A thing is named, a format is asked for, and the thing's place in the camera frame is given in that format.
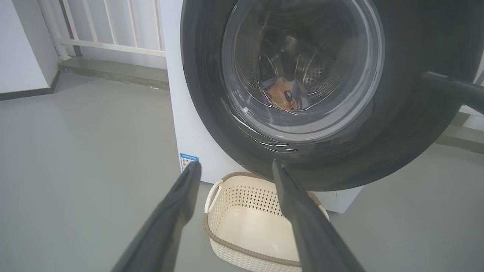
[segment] beige laundry basket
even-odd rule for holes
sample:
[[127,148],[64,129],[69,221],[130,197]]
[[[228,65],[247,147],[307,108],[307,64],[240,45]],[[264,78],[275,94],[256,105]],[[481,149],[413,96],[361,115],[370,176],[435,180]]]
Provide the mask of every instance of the beige laundry basket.
[[[318,198],[308,193],[329,219]],[[209,192],[203,225],[215,254],[231,264],[254,272],[301,271],[274,183],[243,172],[225,176]]]

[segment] washing machine door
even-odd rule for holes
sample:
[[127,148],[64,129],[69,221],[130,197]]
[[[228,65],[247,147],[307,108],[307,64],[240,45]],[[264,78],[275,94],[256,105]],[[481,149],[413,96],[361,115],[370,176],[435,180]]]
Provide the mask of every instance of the washing machine door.
[[463,12],[449,3],[185,0],[188,89],[251,172],[272,179],[277,158],[307,190],[361,186],[413,160],[460,107],[418,80],[432,69],[469,81],[476,69],[472,50],[453,57],[467,40],[453,36]]

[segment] basket rim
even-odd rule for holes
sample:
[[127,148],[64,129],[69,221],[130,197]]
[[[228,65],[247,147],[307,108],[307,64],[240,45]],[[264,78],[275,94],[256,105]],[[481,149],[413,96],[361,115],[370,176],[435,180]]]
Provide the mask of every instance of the basket rim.
[[[236,177],[236,176],[246,176],[246,177],[250,177],[250,178],[257,178],[257,179],[264,180],[261,177],[255,175],[255,174],[252,174],[252,173],[234,172],[234,173],[230,173],[230,174],[224,176],[222,178],[222,182],[225,182],[226,180],[228,180],[232,177]],[[312,198],[312,200],[316,203],[317,206],[321,206],[321,202],[319,201],[319,199],[316,197],[316,195],[313,192],[307,192],[307,193]],[[205,232],[208,234],[210,239],[212,239],[215,243],[220,244],[220,245],[227,247],[229,249],[232,249],[236,252],[239,252],[239,253],[242,253],[242,254],[257,258],[257,259],[261,259],[261,260],[264,260],[264,261],[277,263],[277,264],[295,266],[295,267],[301,266],[301,263],[298,262],[298,261],[286,260],[286,259],[281,259],[281,258],[272,257],[272,256],[269,256],[269,255],[257,253],[255,251],[245,249],[243,247],[240,247],[238,245],[232,244],[230,242],[227,242],[227,241],[221,239],[220,237],[216,236],[212,232],[212,230],[210,229],[210,227],[209,227],[209,215],[206,212],[203,214],[203,226],[205,227]]]

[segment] railing bar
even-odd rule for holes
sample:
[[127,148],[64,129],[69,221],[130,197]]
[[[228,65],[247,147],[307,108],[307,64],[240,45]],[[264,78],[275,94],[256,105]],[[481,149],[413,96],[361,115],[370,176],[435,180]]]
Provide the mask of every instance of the railing bar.
[[105,44],[105,43],[95,43],[91,41],[75,41],[72,39],[61,39],[59,40],[61,44],[65,45],[79,45],[79,46],[89,46],[95,48],[102,48],[102,49],[110,49],[116,51],[123,51],[123,52],[131,52],[131,53],[139,53],[145,55],[153,55],[159,57],[166,57],[164,51],[154,50],[154,49],[147,49],[147,48],[136,48],[133,46],[126,46],[126,45],[113,45],[113,44]]
[[160,32],[160,20],[158,16],[158,0],[153,0],[154,4],[154,18],[156,21],[156,38],[158,39],[158,49],[161,51],[162,50],[162,37],[161,37],[161,32]]
[[111,36],[113,37],[113,43],[118,44],[118,39],[116,38],[116,32],[114,31],[113,18],[111,17],[111,12],[109,11],[109,5],[107,0],[104,0],[104,6],[106,7],[107,21],[109,22],[109,29],[111,30]]
[[128,0],[129,17],[131,18],[131,28],[133,29],[133,37],[135,39],[135,47],[138,48],[138,32],[136,30],[135,12],[133,10],[133,0]]
[[62,36],[60,34],[61,31],[59,30],[59,25],[57,24],[57,20],[54,17],[54,11],[52,10],[52,6],[50,5],[50,2],[48,0],[41,0],[41,5],[43,6],[43,8],[45,10],[49,26],[52,28],[53,36],[54,36],[54,42],[56,44],[60,58],[62,60],[70,59],[69,55],[67,54],[65,47],[63,45],[61,45],[61,43],[59,42],[59,39],[62,38]]
[[89,29],[91,30],[92,40],[97,42],[96,28],[94,28],[94,22],[92,20],[91,9],[89,8],[88,0],[82,0],[84,3],[84,10],[86,11],[86,17],[88,18]]
[[69,20],[69,24],[71,25],[72,36],[74,40],[79,40],[79,36],[77,35],[76,26],[74,25],[74,19],[72,18],[71,8],[69,7],[69,2],[67,0],[62,0],[64,3],[65,13],[67,14],[67,20]]

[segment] basket handle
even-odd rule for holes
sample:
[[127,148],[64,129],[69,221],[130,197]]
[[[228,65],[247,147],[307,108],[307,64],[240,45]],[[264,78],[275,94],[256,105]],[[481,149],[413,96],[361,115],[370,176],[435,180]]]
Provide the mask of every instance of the basket handle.
[[328,219],[328,221],[330,220],[330,215],[328,214],[328,212],[326,211],[325,208],[323,208],[323,206],[319,205],[318,208],[321,210],[321,212],[324,214],[324,216],[326,217],[326,219]]
[[212,188],[210,189],[209,195],[207,197],[207,201],[205,202],[205,213],[209,213],[209,211],[212,210],[212,197],[215,192],[215,189],[218,189],[220,187],[220,184],[223,183],[224,181],[217,181]]

